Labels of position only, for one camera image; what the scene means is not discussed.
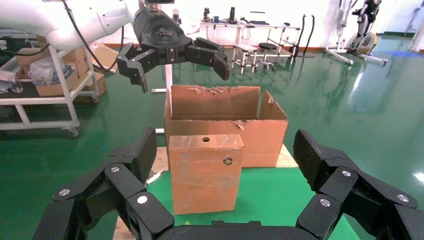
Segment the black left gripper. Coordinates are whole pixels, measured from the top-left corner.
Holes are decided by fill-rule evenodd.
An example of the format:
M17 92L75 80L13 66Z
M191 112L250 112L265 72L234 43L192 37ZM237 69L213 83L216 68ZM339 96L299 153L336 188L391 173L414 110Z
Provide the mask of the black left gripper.
M213 68L219 77L230 77L228 56L223 46L197 37L193 43L184 31L162 10L139 10L132 23L141 48L127 43L116 57L118 71L132 85L148 91L146 73L157 65L190 62Z

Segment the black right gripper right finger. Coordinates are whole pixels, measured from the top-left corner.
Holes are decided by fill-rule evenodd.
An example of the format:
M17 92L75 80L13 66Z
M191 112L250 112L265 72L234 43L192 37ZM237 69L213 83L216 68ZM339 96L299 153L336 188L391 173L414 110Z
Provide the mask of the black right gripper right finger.
M424 213L417 200L365 173L342 150L321 145L299 129L293 158L315 192L297 218L297 228L326 240L342 215L348 215L377 240L423 239Z

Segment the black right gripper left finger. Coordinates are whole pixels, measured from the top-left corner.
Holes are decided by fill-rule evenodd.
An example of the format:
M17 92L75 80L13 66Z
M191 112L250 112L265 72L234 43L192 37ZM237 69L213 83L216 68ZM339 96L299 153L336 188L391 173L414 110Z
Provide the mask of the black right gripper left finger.
M156 131L148 127L135 143L115 148L98 168L58 188L33 238L85 240L115 211L136 239L158 239L175 219L146 187L156 155Z

